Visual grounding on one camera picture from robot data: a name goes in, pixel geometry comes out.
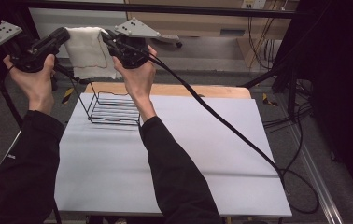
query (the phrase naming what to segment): white table surface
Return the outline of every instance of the white table surface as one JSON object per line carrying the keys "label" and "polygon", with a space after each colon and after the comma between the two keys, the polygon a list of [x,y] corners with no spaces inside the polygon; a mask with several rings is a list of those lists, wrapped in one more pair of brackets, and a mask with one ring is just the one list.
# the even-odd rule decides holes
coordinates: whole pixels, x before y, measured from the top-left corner
{"label": "white table surface", "polygon": [[[91,93],[82,93],[87,104]],[[290,217],[276,171],[193,98],[152,96],[158,116],[205,176],[219,213]],[[247,139],[273,159],[256,103],[204,98]],[[105,215],[159,215],[137,127],[92,124],[81,103],[60,143],[55,198],[60,211]]]}

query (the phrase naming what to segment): black sleeve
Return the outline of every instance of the black sleeve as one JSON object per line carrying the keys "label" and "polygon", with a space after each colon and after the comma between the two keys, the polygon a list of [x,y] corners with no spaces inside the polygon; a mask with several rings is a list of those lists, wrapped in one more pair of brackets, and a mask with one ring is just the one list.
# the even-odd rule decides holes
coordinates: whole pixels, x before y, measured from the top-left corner
{"label": "black sleeve", "polygon": [[0,165],[0,223],[43,223],[54,203],[64,126],[28,111],[15,146]]}
{"label": "black sleeve", "polygon": [[166,223],[222,223],[205,178],[162,121],[148,119],[141,137]]}

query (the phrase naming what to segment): hand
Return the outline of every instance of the hand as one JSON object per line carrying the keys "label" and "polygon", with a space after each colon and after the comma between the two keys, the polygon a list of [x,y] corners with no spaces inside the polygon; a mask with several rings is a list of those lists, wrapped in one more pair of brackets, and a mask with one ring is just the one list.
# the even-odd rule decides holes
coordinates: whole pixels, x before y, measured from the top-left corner
{"label": "hand", "polygon": [[[156,56],[157,52],[148,46],[149,52]],[[117,57],[113,57],[115,69],[121,73],[127,92],[133,99],[136,107],[145,122],[156,116],[153,104],[150,101],[150,90],[153,84],[156,68],[151,61],[147,61],[139,68],[125,69]]]}
{"label": "hand", "polygon": [[[7,69],[13,66],[8,55],[4,60]],[[29,100],[29,110],[37,110],[47,115],[50,114],[54,105],[51,93],[51,76],[54,75],[54,55],[46,58],[43,69],[37,73],[22,72],[16,67],[10,70],[11,78],[25,93]]]}

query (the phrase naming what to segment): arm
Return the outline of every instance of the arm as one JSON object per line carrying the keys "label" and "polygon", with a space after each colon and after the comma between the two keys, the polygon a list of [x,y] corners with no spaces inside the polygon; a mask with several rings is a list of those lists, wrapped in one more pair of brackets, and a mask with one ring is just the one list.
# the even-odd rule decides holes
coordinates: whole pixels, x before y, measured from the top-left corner
{"label": "arm", "polygon": [[[8,57],[7,67],[11,67]],[[0,165],[0,223],[43,223],[54,205],[59,142],[64,126],[49,116],[53,57],[36,74],[13,68],[12,79],[29,99],[21,134]]]}
{"label": "arm", "polygon": [[113,60],[144,121],[142,140],[148,150],[156,200],[166,223],[221,223],[205,178],[157,117],[150,101],[156,72],[153,64],[147,62],[137,69],[126,70],[117,58]]}

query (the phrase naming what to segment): white cloth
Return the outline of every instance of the white cloth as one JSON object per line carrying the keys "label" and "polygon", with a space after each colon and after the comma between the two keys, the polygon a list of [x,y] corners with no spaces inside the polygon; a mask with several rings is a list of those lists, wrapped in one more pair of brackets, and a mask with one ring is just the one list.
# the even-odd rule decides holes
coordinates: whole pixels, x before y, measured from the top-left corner
{"label": "white cloth", "polygon": [[101,37],[102,28],[80,27],[66,30],[70,38],[65,42],[65,48],[74,67],[75,77],[121,77],[114,69],[112,58]]}

